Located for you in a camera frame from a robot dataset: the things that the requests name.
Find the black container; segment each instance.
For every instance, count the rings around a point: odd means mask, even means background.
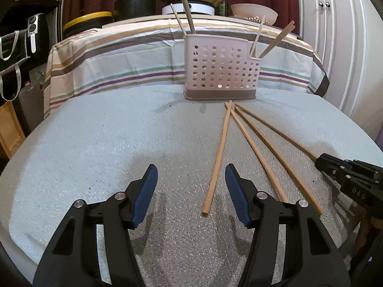
[[[103,25],[107,25],[112,22],[113,16],[111,12],[90,13],[77,17],[65,24],[62,28],[62,35],[65,39],[92,28],[102,28]]]
[[[12,102],[20,126],[28,136],[44,120],[44,98],[40,84],[29,84]]]
[[[156,0],[116,0],[114,2],[114,19],[125,19],[152,16],[156,14]]]

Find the table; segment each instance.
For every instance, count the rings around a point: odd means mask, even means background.
[[[183,35],[176,19],[170,18],[172,16],[114,23],[54,45],[45,75],[45,116],[75,96],[133,85],[183,83]],[[197,33],[238,37],[250,42],[255,40],[259,27],[241,19],[193,17]],[[187,27],[187,20],[182,19],[182,22]],[[264,26],[257,45],[258,55],[279,31]],[[258,85],[324,96],[329,80],[313,48],[289,34],[262,60]]]
[[[259,88],[257,99],[241,104],[316,155],[383,165],[383,153],[373,140],[319,96]],[[0,176],[1,241],[10,235],[36,265],[74,200],[104,201],[141,178],[153,163],[158,185],[145,221],[130,232],[147,286],[236,286],[253,231],[236,217],[224,167],[233,163],[258,190],[276,195],[231,119],[211,214],[201,217],[225,112],[223,102],[185,100],[183,85],[138,86],[72,98],[28,136]],[[253,121],[317,197],[325,211],[321,220],[340,246],[358,224],[360,212],[300,150]],[[289,201],[301,199],[283,167],[248,130]],[[101,234],[101,273],[108,281]],[[280,239],[275,279],[282,275],[283,227]]]

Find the blue gripper pad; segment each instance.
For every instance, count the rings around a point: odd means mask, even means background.
[[[132,223],[135,228],[144,221],[154,189],[156,188],[158,179],[157,167],[151,165],[148,169],[148,173],[144,175],[143,179],[145,179],[145,181],[142,184],[141,191],[135,199],[133,210]]]
[[[234,173],[234,170],[231,167],[232,164],[226,166],[225,169],[225,181],[227,188],[229,189],[230,197],[233,202],[234,208],[236,209],[236,213],[239,221],[241,221],[245,227],[248,227],[251,223],[249,210],[248,210],[248,201],[243,193],[241,186],[239,185],[239,181],[237,176],[238,173]]]

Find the shelf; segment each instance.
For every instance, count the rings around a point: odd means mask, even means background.
[[[21,0],[13,2],[1,24],[4,26],[26,26],[26,19],[38,13],[47,14],[59,6],[57,0]]]

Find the yellow lid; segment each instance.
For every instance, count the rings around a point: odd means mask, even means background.
[[[80,22],[84,22],[93,18],[99,18],[99,17],[113,17],[111,12],[95,12],[95,13],[90,13],[86,14],[84,16],[77,17],[70,22],[66,23],[64,27],[62,28],[63,31],[68,29],[69,27],[74,26],[75,24],[79,24]]]

